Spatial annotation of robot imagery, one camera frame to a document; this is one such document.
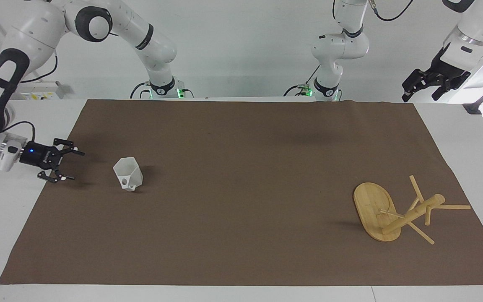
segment white wall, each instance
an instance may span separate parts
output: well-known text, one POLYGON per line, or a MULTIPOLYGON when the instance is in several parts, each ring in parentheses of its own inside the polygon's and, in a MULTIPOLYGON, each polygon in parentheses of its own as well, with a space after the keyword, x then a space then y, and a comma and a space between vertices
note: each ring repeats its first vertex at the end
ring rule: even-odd
MULTIPOLYGON (((175 75, 197 97, 278 96, 303 83, 317 66, 310 47, 325 33, 340 32, 332 0, 126 0, 156 30, 178 45, 175 75)), ((379 1, 380 14, 400 12, 406 0, 379 1)), ((0 23, 8 27, 21 0, 0 0, 0 23)), ((401 101, 401 83, 426 69, 460 15, 440 0, 415 1, 391 23, 371 10, 365 20, 368 55, 343 61, 343 99, 401 101)), ((59 69, 47 80, 71 87, 67 98, 127 98, 146 80, 136 54, 120 38, 94 44, 68 34, 59 48, 59 69)), ((53 59, 39 73, 50 71, 53 59)), ((430 101, 430 92, 415 101, 430 101)))

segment cable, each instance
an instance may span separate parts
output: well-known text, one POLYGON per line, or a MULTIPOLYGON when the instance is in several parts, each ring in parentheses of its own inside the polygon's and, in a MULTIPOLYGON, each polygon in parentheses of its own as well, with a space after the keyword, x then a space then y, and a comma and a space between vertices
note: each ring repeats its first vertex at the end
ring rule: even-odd
POLYGON ((31 130, 32 130, 32 132, 33 132, 33 138, 31 139, 31 141, 35 141, 35 138, 36 138, 36 128, 35 128, 35 125, 33 125, 33 123, 32 123, 32 122, 28 122, 28 121, 26 121, 26 120, 25 120, 25 121, 23 121, 23 122, 17 122, 16 124, 14 124, 14 125, 12 125, 12 126, 8 126, 7 128, 5 128, 5 129, 1 130, 1 132, 0 132, 0 133, 3 133, 3 132, 5 132, 5 131, 9 130, 10 128, 14 128, 15 126, 18 126, 19 124, 29 124, 29 125, 31 125, 31 130))
POLYGON ((406 6, 406 8, 404 8, 404 10, 402 10, 401 13, 399 13, 396 17, 391 18, 391 19, 385 19, 385 18, 383 18, 382 16, 379 15, 379 13, 377 12, 376 3, 374 2, 374 0, 371 0, 370 1, 370 6, 372 7, 372 10, 374 10, 374 13, 376 14, 376 16, 380 20, 385 21, 385 22, 389 22, 389 21, 394 21, 394 20, 400 18, 402 15, 404 15, 404 13, 406 12, 406 10, 408 10, 408 8, 411 6, 411 3, 413 3, 413 0, 410 0, 410 2, 408 3, 408 5, 406 6))
POLYGON ((139 94, 139 98, 143 98, 143 92, 148 92, 148 93, 150 93, 150 90, 145 89, 145 90, 143 90, 142 92, 140 92, 140 94, 139 94))
POLYGON ((341 89, 339 89, 339 90, 337 91, 337 94, 335 95, 335 101, 340 102, 340 100, 341 100, 341 99, 342 99, 342 90, 341 90, 341 89))
POLYGON ((138 84, 132 91, 132 94, 130 94, 130 98, 134 98, 134 93, 137 91, 138 88, 140 88, 143 85, 146 85, 146 82, 142 82, 141 84, 138 84))
POLYGON ((191 92, 191 95, 193 96, 193 98, 195 98, 195 94, 193 94, 193 91, 191 91, 189 89, 182 89, 182 92, 186 92, 186 91, 191 92))
POLYGON ((285 96, 288 94, 288 92, 290 92, 290 91, 294 90, 295 88, 297 88, 297 85, 295 85, 295 86, 292 86, 292 87, 288 88, 288 90, 287 90, 286 92, 284 92, 283 97, 285 97, 285 96))
POLYGON ((305 82, 305 85, 306 84, 309 84, 309 81, 316 74, 316 71, 318 71, 318 69, 320 69, 320 65, 318 65, 318 67, 316 67, 316 70, 314 70, 314 72, 311 74, 311 76, 309 77, 309 79, 305 82))
MULTIPOLYGON (((311 78, 316 74, 316 71, 318 71, 318 69, 320 69, 320 65, 318 65, 318 67, 316 67, 314 72, 310 75, 309 79, 305 82, 305 85, 309 84, 311 78)), ((299 95, 301 95, 302 92, 303 92, 303 89, 299 90, 299 95)))
POLYGON ((58 66, 59 66, 59 58, 57 57, 57 52, 55 52, 55 67, 53 68, 52 71, 46 73, 43 76, 39 76, 37 78, 33 78, 32 80, 21 81, 20 83, 30 83, 30 82, 38 81, 38 80, 40 80, 42 78, 45 78, 45 77, 49 76, 50 74, 54 73, 57 70, 57 67, 58 66))

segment wooden peg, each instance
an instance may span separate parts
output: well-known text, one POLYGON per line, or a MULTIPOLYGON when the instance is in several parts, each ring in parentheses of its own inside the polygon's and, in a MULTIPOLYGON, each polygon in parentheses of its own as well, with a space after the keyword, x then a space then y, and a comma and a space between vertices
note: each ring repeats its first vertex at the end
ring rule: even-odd
POLYGON ((415 189, 416 196, 418 197, 418 201, 420 203, 424 202, 424 197, 422 197, 422 193, 420 192, 420 189, 418 188, 418 184, 416 183, 415 176, 410 176, 411 184, 413 185, 413 188, 415 189))
POLYGON ((429 226, 431 220, 431 206, 426 207, 426 216, 424 216, 424 225, 429 226))
POLYGON ((440 205, 437 208, 443 210, 471 210, 470 205, 440 205))
POLYGON ((414 225, 412 222, 408 222, 408 225, 410 227, 412 227, 417 233, 418 235, 421 235, 422 238, 426 239, 426 241, 428 241, 431 245, 434 245, 435 244, 435 241, 433 241, 430 236, 426 235, 426 233, 424 233, 420 228, 418 228, 416 225, 414 225))
POLYGON ((392 216, 395 216, 395 217, 398 217, 398 218, 403 218, 405 219, 406 217, 403 216, 402 214, 398 214, 398 213, 395 213, 395 212, 391 212, 391 211, 387 211, 387 210, 383 210, 382 208, 379 209, 379 212, 380 213, 383 213, 383 214, 389 214, 389 215, 392 215, 392 216))
POLYGON ((416 204, 418 204, 418 197, 415 198, 415 201, 411 204, 410 208, 408 209, 408 212, 414 209, 416 207, 416 204))

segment electrical box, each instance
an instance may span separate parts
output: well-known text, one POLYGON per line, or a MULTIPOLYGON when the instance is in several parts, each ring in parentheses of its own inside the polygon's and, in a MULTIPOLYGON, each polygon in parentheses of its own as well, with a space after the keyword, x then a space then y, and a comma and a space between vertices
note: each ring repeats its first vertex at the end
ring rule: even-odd
POLYGON ((10 99, 63 99, 65 93, 58 81, 46 81, 38 83, 22 83, 10 99))

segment black cable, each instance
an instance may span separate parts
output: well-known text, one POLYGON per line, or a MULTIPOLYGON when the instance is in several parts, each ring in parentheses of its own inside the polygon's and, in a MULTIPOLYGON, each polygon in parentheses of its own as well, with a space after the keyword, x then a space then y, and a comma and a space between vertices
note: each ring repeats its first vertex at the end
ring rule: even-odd
POLYGON ((49 76, 50 74, 54 73, 56 71, 58 65, 59 65, 59 58, 57 57, 57 54, 55 54, 55 67, 53 68, 52 71, 46 73, 43 76, 39 76, 37 78, 33 78, 32 80, 21 81, 20 83, 30 83, 30 82, 38 81, 38 80, 40 80, 42 78, 45 78, 45 77, 49 76))
POLYGON ((314 70, 314 72, 310 75, 309 79, 305 82, 305 85, 309 84, 310 79, 316 74, 316 71, 318 71, 318 69, 320 69, 320 65, 316 67, 316 70, 314 70))
POLYGON ((292 87, 288 88, 288 90, 287 90, 286 92, 284 92, 283 97, 285 97, 285 96, 288 94, 288 92, 290 92, 290 91, 294 90, 295 88, 297 88, 297 85, 295 85, 295 86, 292 86, 292 87))
POLYGON ((385 22, 394 21, 394 20, 400 18, 402 15, 404 15, 404 13, 406 12, 406 10, 408 10, 408 8, 411 6, 411 3, 413 3, 413 0, 410 0, 410 2, 408 3, 408 5, 406 6, 406 8, 404 8, 404 10, 402 10, 401 13, 399 13, 396 17, 391 18, 391 19, 385 19, 382 16, 380 16, 379 13, 377 12, 377 8, 374 8, 374 13, 376 13, 376 16, 380 20, 382 20, 382 21, 385 21, 385 22))
POLYGON ((186 91, 191 92, 191 95, 193 96, 193 98, 195 98, 195 94, 193 94, 193 91, 191 91, 189 89, 182 89, 182 92, 186 92, 186 91))
POLYGON ((137 91, 138 88, 140 88, 143 85, 146 85, 146 82, 142 82, 141 84, 138 84, 132 91, 132 94, 130 94, 130 98, 134 98, 134 93, 137 91))
POLYGON ((145 90, 143 90, 142 92, 140 92, 140 94, 139 94, 139 98, 143 98, 143 92, 148 92, 148 93, 150 93, 150 90, 145 89, 145 90))
MULTIPOLYGON (((305 85, 309 84, 311 78, 316 74, 316 71, 318 71, 318 69, 320 69, 320 65, 318 65, 318 67, 316 67, 314 72, 310 75, 309 79, 305 82, 305 85)), ((301 95, 302 92, 303 92, 303 89, 299 90, 299 95, 301 95)))
POLYGON ((7 128, 5 128, 5 129, 1 130, 1 132, 0 132, 0 133, 3 133, 3 132, 5 132, 5 131, 9 130, 10 128, 14 128, 15 126, 18 126, 19 124, 29 124, 29 125, 31 125, 31 130, 32 130, 32 132, 33 132, 33 138, 31 139, 31 141, 35 141, 35 138, 36 138, 36 128, 35 128, 35 125, 33 125, 33 123, 32 123, 32 122, 28 122, 28 121, 26 121, 26 120, 25 120, 25 121, 23 121, 23 122, 17 122, 16 124, 14 124, 14 125, 12 125, 12 126, 8 126, 7 128))

